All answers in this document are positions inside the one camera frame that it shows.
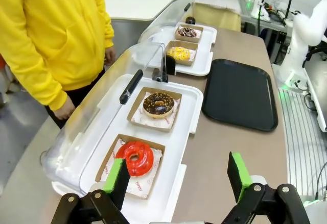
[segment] donut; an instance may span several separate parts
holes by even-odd
[[[129,141],[122,145],[116,154],[117,159],[125,159],[131,177],[141,177],[153,166],[153,151],[140,141]]]
[[[181,36],[191,37],[191,38],[194,38],[197,35],[195,30],[191,28],[182,28],[178,30],[178,34]]]
[[[191,52],[184,47],[172,47],[168,50],[168,55],[176,60],[188,61],[191,57]]]
[[[166,118],[173,112],[174,99],[166,93],[154,93],[145,98],[143,109],[152,118]]]

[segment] yellow sweatshirt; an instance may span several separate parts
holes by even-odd
[[[113,35],[104,0],[0,0],[0,53],[52,110],[97,77]]]

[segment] clear plastic lid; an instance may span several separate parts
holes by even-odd
[[[52,181],[86,194],[80,187],[80,179],[86,165],[120,108],[128,102],[140,79],[152,78],[154,82],[165,79],[164,53],[163,44],[151,42],[137,44],[127,49],[106,71],[71,115],[56,138],[55,144],[41,157],[41,164]],[[149,68],[151,60],[161,62],[161,68],[156,70]],[[122,76],[130,79],[128,86],[119,87],[118,93],[110,92],[113,88],[117,90],[117,82]],[[108,104],[110,111],[104,114],[102,110],[107,108]],[[102,123],[101,127],[97,126],[99,120]]]
[[[193,15],[194,0],[177,0],[171,3],[141,34],[138,42],[145,41],[166,43],[174,39],[176,25]]]

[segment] red glazed donut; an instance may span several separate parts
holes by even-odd
[[[153,152],[149,145],[140,141],[129,141],[122,145],[116,154],[117,159],[125,159],[131,177],[148,173],[153,165]]]

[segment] brown table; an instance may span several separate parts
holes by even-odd
[[[219,29],[214,59],[225,58],[260,67],[274,76],[263,40]],[[206,78],[178,75],[172,82],[204,90]],[[229,151],[240,152],[250,174],[263,175],[272,187],[287,182],[282,109],[276,101],[279,125],[271,133],[209,121],[200,115],[196,134],[189,138],[183,157],[187,165],[173,221],[206,220],[221,223],[235,200],[227,176]],[[0,198],[0,223],[48,224],[60,200],[39,164],[41,152],[53,143],[58,128],[48,120],[27,148]],[[259,218],[256,223],[266,223]]]

